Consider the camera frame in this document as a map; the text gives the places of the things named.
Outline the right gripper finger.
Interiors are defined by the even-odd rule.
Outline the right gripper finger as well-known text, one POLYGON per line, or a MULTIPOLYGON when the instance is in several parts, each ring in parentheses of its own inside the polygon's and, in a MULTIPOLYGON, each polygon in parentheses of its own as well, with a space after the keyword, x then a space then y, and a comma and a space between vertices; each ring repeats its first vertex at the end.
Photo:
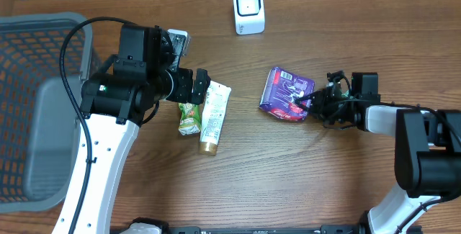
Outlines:
POLYGON ((295 110, 299 116, 308 116, 311 105, 312 104, 310 102, 301 102, 300 104, 295 105, 295 110))
POLYGON ((300 97, 300 98, 297 98, 295 101, 296 101, 296 102, 304 102, 304 101, 307 101, 307 100, 313 100, 313 99, 315 99, 317 96, 318 96, 318 91, 314 91, 314 92, 311 93, 311 94, 308 94, 308 95, 302 96, 302 97, 300 97))

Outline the green yellow juice carton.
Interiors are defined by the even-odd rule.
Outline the green yellow juice carton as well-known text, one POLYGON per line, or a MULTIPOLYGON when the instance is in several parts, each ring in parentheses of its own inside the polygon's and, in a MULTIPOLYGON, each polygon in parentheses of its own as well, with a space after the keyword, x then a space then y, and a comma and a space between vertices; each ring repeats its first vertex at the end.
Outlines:
POLYGON ((182 135, 193 135, 201 132, 201 118, 199 106, 190 103, 179 103, 181 118, 179 132, 182 135))

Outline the white Pantene tube gold cap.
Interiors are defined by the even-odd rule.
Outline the white Pantene tube gold cap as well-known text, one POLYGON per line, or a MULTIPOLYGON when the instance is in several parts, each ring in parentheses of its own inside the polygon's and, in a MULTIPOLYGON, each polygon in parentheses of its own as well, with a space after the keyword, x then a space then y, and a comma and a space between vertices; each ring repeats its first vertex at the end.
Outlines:
POLYGON ((218 149, 231 88, 211 81, 202 111, 199 152, 215 156, 218 149))

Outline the purple snack package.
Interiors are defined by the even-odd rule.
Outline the purple snack package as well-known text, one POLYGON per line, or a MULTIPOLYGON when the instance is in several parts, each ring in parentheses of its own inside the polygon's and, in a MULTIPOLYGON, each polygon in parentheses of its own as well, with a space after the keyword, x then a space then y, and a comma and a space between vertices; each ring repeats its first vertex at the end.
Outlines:
POLYGON ((299 108, 295 100, 312 94, 314 88, 314 80, 273 67, 268 74, 259 108, 281 120, 303 121, 308 113, 299 108))

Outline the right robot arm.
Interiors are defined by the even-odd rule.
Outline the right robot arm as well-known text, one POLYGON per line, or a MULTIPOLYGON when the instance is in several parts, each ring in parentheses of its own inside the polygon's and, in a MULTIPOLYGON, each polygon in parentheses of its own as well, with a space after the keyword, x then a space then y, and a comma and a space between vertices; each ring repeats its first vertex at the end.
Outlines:
POLYGON ((395 140, 395 186, 342 233, 421 233, 415 221, 460 197, 460 111, 382 102, 377 73, 328 73, 325 88, 295 100, 325 128, 388 135, 395 140))

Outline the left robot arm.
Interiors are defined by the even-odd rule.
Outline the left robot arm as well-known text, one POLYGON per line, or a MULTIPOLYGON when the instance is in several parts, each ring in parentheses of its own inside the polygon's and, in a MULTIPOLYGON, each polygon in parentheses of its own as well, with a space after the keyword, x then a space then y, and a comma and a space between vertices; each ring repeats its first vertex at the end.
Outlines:
POLYGON ((100 69, 71 103, 81 123, 76 162, 54 233, 108 233, 120 177, 148 110, 158 103, 202 104, 206 70, 179 67, 190 36, 182 30, 124 24, 113 73, 100 69))

